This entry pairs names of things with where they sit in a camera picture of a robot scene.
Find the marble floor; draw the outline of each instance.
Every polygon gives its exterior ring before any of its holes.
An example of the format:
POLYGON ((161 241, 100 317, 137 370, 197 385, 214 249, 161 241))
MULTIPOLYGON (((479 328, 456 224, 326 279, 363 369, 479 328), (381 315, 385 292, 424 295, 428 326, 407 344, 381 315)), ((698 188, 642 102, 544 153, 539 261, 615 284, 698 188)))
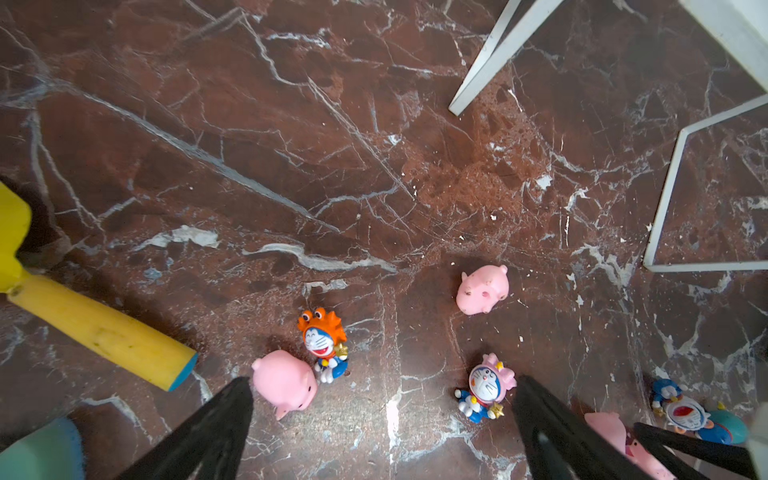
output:
MULTIPOLYGON (((0 300, 0 446, 69 415, 88 478, 112 478, 255 358, 309 359, 308 306, 342 317, 350 374, 279 423, 258 398, 240 478, 530 476, 509 410, 473 425, 453 398, 490 352, 628 425, 656 422, 659 375, 749 418, 768 276, 641 261, 677 132, 762 91, 672 0, 568 0, 456 118, 504 4, 6 2, 20 258, 200 363, 163 392, 0 300), (461 272, 487 263, 510 296, 467 317, 461 272)), ((689 140, 660 262, 768 258, 767 125, 689 140)))

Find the white chair leg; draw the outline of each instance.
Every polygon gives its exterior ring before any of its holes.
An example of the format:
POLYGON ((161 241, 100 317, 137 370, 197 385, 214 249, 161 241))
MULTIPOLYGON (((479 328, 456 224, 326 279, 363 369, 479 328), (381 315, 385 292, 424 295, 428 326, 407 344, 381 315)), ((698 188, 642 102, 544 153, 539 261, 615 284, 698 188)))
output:
POLYGON ((520 47, 563 1, 536 0, 520 19, 520 22, 509 32, 507 38, 498 48, 495 48, 515 10, 520 5, 520 0, 509 0, 448 109, 457 117, 462 114, 469 102, 478 96, 504 64, 517 53, 520 47))
POLYGON ((656 217, 650 228, 648 245, 645 247, 645 255, 643 256, 643 266, 645 268, 654 273, 768 270, 768 260, 752 260, 748 262, 676 263, 674 265, 657 265, 655 263, 656 249, 659 246, 661 230, 664 227, 664 219, 667 218, 667 210, 670 206, 672 190, 674 189, 675 180, 677 179, 677 171, 680 168, 680 162, 683 158, 683 150, 685 149, 685 142, 688 139, 688 135, 703 128, 711 127, 721 121, 741 115, 744 112, 762 107, 765 104, 768 104, 768 94, 760 95, 758 98, 753 98, 730 110, 720 112, 709 118, 704 118, 703 120, 688 125, 680 130, 680 134, 677 136, 677 143, 674 146, 674 152, 672 153, 670 167, 669 170, 667 170, 667 179, 664 181, 664 188, 661 190, 661 199, 659 199, 659 206, 656 209, 656 217))

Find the orange crab costume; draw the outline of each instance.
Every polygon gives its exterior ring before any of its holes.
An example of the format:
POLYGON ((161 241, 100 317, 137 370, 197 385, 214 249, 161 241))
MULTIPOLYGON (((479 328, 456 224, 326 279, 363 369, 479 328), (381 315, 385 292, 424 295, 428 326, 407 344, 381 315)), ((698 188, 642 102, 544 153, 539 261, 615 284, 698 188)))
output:
POLYGON ((305 311, 299 317, 299 330, 304 337, 304 346, 318 358, 315 371, 320 373, 320 382, 331 383, 344 374, 349 349, 344 346, 346 334, 341 319, 326 309, 305 311))

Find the blue doraemon figure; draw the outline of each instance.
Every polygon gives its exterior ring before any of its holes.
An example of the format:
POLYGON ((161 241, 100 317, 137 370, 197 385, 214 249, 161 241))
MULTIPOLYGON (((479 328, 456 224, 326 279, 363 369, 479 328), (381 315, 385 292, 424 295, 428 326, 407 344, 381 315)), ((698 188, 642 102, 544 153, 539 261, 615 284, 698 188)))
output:
POLYGON ((661 408, 662 402, 676 402, 683 395, 683 390, 670 379, 658 379, 654 382, 652 388, 654 391, 654 401, 650 406, 659 415, 664 413, 661 408))
POLYGON ((483 419, 497 419, 504 415, 499 402, 517 384, 515 372, 505 368, 494 353, 483 355, 483 363, 469 374, 469 391, 454 391, 458 399, 458 410, 474 423, 480 423, 483 419))

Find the pig ear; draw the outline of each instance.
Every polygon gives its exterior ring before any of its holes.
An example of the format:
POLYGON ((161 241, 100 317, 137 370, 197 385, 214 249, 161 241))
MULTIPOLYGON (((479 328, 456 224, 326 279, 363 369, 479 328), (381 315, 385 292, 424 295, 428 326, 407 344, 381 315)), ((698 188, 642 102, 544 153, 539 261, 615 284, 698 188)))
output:
POLYGON ((515 380, 515 372, 512 372, 511 369, 503 368, 499 370, 498 377, 507 390, 513 389, 518 385, 518 381, 515 380))
POLYGON ((496 366, 498 363, 498 357, 495 353, 489 353, 488 355, 482 356, 482 362, 483 365, 490 365, 490 366, 496 366))
POLYGON ((290 407, 288 405, 278 405, 277 411, 275 412, 275 417, 278 421, 280 421, 288 412, 290 412, 290 407))

